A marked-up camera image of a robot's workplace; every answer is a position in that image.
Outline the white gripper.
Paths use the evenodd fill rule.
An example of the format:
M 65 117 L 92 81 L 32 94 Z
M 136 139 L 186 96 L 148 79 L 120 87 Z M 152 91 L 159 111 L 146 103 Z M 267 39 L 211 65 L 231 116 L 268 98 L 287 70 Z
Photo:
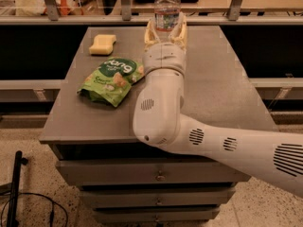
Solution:
M 170 43 L 160 43 L 154 20 L 149 20 L 144 34 L 143 65 L 145 75 L 158 69 L 170 69 L 184 75 L 186 72 L 187 17 L 181 12 L 178 22 L 169 34 Z

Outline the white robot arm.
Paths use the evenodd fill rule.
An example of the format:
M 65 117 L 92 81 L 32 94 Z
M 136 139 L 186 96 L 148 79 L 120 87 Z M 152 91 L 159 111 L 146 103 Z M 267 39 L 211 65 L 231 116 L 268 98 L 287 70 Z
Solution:
M 218 27 L 188 27 L 181 14 L 162 34 L 150 20 L 144 43 L 138 140 L 213 159 L 303 197 L 303 135 L 276 130 Z

